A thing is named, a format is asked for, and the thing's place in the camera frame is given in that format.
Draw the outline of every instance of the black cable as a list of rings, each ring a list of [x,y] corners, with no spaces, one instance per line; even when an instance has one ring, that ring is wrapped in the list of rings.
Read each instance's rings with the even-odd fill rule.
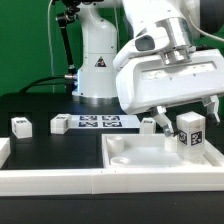
[[[65,82],[59,82],[59,83],[42,83],[42,84],[35,84],[30,86],[27,90],[29,90],[32,87],[36,87],[36,86],[56,86],[56,85],[66,85]]]
[[[55,80],[55,79],[64,79],[64,76],[61,75],[61,76],[50,76],[50,77],[47,77],[47,78],[43,78],[43,79],[38,79],[32,83],[30,83],[28,86],[25,86],[24,88],[22,88],[19,93],[26,93],[26,91],[31,88],[32,86],[34,86],[35,84],[38,84],[40,82],[46,82],[46,81],[49,81],[49,80]]]

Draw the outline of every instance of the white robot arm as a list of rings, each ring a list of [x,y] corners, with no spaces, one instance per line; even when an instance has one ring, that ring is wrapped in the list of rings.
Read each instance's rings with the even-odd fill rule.
[[[197,2],[190,1],[191,11]],[[217,123],[217,95],[224,93],[224,59],[217,50],[194,52],[182,3],[123,0],[134,38],[114,60],[122,109],[128,114],[151,111],[166,136],[175,132],[166,107],[202,101]]]

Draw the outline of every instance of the white cube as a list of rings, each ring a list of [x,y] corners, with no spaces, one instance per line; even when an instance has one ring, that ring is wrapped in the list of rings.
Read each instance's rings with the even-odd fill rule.
[[[200,160],[205,152],[205,117],[195,112],[177,116],[178,152],[184,159]]]
[[[155,132],[156,132],[156,121],[151,117],[143,118],[140,124],[139,133],[145,135],[145,134],[155,134]]]
[[[64,134],[69,129],[71,120],[70,114],[58,114],[51,120],[51,133]]]
[[[32,137],[32,124],[25,117],[15,117],[11,119],[12,132],[20,138]]]

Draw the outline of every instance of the table surface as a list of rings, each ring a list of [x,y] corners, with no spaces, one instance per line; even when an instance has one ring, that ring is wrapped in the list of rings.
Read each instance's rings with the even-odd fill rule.
[[[201,104],[168,109],[168,116],[196,111]],[[105,130],[72,130],[50,134],[50,119],[58,113],[76,115],[124,114],[119,105],[90,106],[72,102],[64,94],[7,94],[0,98],[0,137],[10,137],[12,153],[3,169],[59,169],[102,167],[101,134]],[[33,138],[18,140],[12,117],[25,116],[33,124]],[[148,114],[139,115],[141,119]],[[108,133],[137,130],[108,130]],[[207,128],[206,138],[224,149],[224,126]],[[1,223],[223,223],[224,192],[170,192],[106,195],[67,195],[0,198]]]

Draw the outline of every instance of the warning label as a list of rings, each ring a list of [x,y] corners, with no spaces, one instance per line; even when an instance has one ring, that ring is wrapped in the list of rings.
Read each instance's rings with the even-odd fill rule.
[[[95,67],[107,67],[102,57],[99,58],[99,60],[95,64]]]

